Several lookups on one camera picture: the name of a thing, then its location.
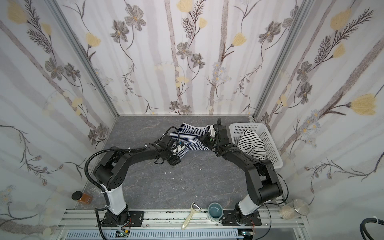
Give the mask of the blue white striped tank top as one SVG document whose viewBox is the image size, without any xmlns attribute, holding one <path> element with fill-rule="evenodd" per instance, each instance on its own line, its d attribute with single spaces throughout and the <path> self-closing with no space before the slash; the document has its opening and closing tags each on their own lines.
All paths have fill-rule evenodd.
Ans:
<svg viewBox="0 0 384 240">
<path fill-rule="evenodd" d="M 190 151 L 208 151 L 209 148 L 204 146 L 199 138 L 205 135 L 210 130 L 210 125 L 207 125 L 205 127 L 195 127 L 188 125 L 186 123 L 183 123 L 178 128 L 179 134 L 177 132 L 172 132 L 169 134 L 171 138 L 173 138 L 175 141 L 178 140 L 181 141 L 184 144 L 184 148 L 182 150 L 179 150 L 177 155 L 179 158 L 183 158 L 188 152 Z"/>
</svg>

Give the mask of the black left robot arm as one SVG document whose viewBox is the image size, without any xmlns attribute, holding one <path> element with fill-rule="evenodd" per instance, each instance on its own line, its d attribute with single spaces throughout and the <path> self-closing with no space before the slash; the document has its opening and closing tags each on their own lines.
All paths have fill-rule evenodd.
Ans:
<svg viewBox="0 0 384 240">
<path fill-rule="evenodd" d="M 130 211 L 123 194 L 123 182 L 130 166 L 147 161 L 167 161 L 171 166 L 181 162 L 179 153 L 184 150 L 182 141 L 166 139 L 145 145 L 137 149 L 119 149 L 112 147 L 93 154 L 87 164 L 99 155 L 103 157 L 96 164 L 92 174 L 85 170 L 88 180 L 102 191 L 106 201 L 103 209 L 95 209 L 96 216 L 100 211 L 105 211 L 102 220 L 98 221 L 99 227 L 140 227 L 142 225 L 143 211 Z"/>
</svg>

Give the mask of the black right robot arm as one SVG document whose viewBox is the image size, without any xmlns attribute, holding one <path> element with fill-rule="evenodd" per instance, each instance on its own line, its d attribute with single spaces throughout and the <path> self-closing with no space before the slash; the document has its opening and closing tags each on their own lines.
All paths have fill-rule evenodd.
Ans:
<svg viewBox="0 0 384 240">
<path fill-rule="evenodd" d="M 233 217 L 226 217 L 223 224 L 245 226 L 255 217 L 255 212 L 266 202 L 283 194 L 279 177 L 271 161 L 260 160 L 241 151 L 230 143 L 227 129 L 220 122 L 211 125 L 200 142 L 223 158 L 239 167 L 246 177 L 247 195 L 235 205 Z"/>
</svg>

